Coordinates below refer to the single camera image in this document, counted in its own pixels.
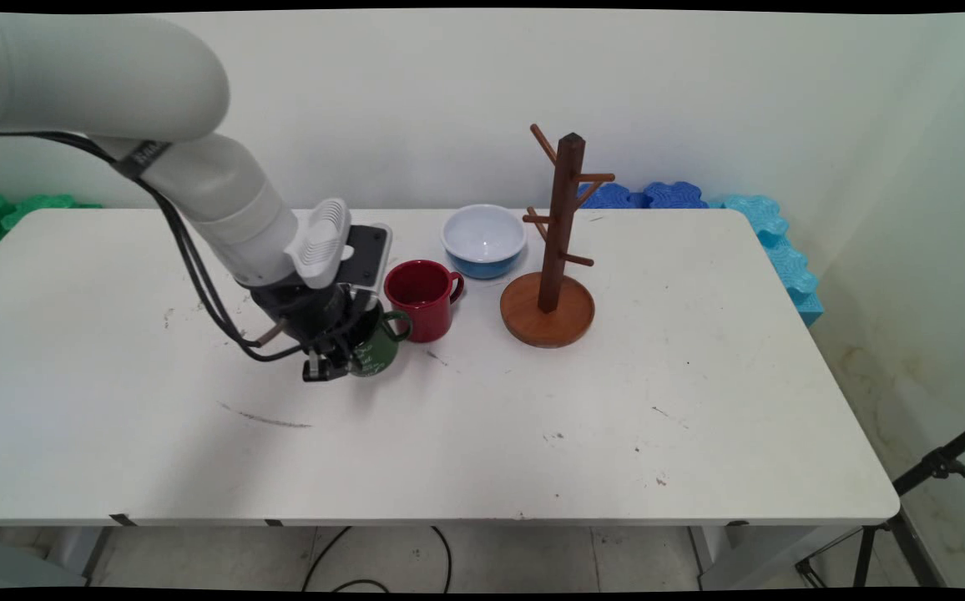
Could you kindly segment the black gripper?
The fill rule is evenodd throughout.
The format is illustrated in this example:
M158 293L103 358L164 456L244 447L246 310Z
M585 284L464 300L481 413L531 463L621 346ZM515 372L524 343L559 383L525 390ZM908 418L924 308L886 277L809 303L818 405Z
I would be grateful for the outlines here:
M305 285L268 285L249 288L257 307L277 325L281 332L298 342L298 346L261 355L250 351L253 359L281 359L306 353L302 380L333 381L353 371L371 368L371 335L364 334L371 322L368 313L376 308L373 290L334 284L329 288L311 289Z

